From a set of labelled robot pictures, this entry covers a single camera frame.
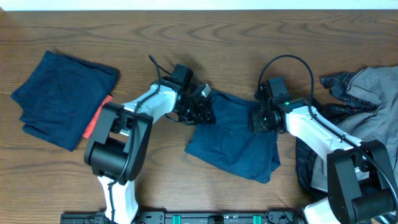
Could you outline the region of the teal blue shorts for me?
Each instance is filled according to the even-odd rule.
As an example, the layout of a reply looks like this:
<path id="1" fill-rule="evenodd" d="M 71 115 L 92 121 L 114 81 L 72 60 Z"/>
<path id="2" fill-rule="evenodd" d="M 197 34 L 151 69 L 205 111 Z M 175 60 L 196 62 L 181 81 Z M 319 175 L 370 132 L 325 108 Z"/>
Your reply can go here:
<path id="1" fill-rule="evenodd" d="M 257 101 L 212 90 L 216 123 L 197 125 L 185 152 L 225 172 L 266 184 L 280 166 L 275 132 L 251 131 L 249 114 Z"/>

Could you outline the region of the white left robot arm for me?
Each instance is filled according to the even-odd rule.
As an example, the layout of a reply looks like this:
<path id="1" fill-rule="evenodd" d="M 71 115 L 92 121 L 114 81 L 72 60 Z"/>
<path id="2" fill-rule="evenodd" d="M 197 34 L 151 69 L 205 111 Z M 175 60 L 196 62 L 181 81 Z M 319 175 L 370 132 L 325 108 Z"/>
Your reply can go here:
<path id="1" fill-rule="evenodd" d="M 132 223 L 137 215 L 134 181 L 145 160 L 152 125 L 179 103 L 199 105 L 210 92 L 207 84 L 186 94 L 183 89 L 154 83 L 134 101 L 103 106 L 84 160 L 102 185 L 106 222 Z"/>

